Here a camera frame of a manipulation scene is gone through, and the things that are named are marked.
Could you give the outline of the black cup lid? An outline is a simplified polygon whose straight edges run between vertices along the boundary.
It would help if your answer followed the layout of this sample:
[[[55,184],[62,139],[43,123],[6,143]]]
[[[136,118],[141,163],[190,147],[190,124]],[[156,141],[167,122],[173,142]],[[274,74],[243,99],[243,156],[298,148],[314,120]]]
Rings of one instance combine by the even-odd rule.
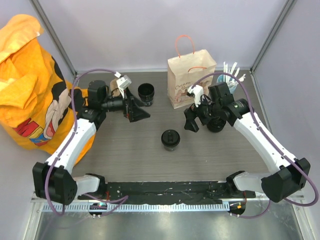
[[[180,134],[174,129],[165,130],[161,135],[161,142],[166,147],[175,147],[180,143]]]

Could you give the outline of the single black coffee cup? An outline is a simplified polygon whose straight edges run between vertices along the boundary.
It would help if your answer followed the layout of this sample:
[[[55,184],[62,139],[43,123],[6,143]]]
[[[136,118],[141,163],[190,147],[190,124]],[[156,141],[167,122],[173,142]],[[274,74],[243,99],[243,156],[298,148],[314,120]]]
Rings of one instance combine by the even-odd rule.
[[[178,143],[176,143],[176,144],[165,144],[165,143],[163,143],[162,145],[163,145],[163,147],[164,147],[164,149],[166,151],[172,152],[178,147],[179,144]]]

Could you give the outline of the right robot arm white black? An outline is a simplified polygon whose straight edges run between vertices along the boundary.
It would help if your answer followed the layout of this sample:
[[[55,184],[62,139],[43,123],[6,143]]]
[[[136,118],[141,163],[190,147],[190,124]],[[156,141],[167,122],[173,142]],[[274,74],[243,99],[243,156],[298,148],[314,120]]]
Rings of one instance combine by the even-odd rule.
[[[286,150],[263,125],[258,115],[251,111],[245,99],[234,100],[226,83],[212,85],[209,95],[200,85],[190,86],[187,95],[194,103],[184,111],[186,130],[197,132],[195,121],[200,119],[212,132],[221,131],[229,123],[239,131],[263,159],[266,173],[238,171],[226,178],[226,193],[233,198],[243,191],[265,194],[278,203],[301,190],[311,165],[305,158],[297,159]]]

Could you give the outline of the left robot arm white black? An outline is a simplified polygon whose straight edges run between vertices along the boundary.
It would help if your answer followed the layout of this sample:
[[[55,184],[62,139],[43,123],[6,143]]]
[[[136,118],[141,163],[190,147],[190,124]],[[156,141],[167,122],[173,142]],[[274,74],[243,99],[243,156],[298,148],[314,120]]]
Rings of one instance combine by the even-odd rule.
[[[72,177],[71,174],[80,153],[106,119],[107,112],[121,111],[131,123],[151,116],[142,109],[143,102],[130,92],[131,83],[127,75],[116,80],[119,96],[109,96],[102,80],[89,83],[87,106],[77,114],[70,132],[53,155],[44,163],[37,162],[32,169],[37,197],[66,206],[87,193],[97,200],[106,195],[103,176],[90,173]]]

